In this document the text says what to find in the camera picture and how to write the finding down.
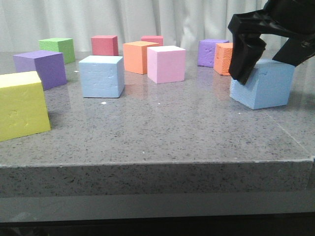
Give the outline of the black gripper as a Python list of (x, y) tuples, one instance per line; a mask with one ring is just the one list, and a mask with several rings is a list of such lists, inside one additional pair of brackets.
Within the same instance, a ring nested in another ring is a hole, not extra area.
[(261, 34), (289, 39), (273, 60), (298, 66), (315, 56), (315, 2), (313, 0), (269, 0), (264, 8), (234, 14), (228, 25), (233, 34), (229, 73), (245, 85), (266, 43)]

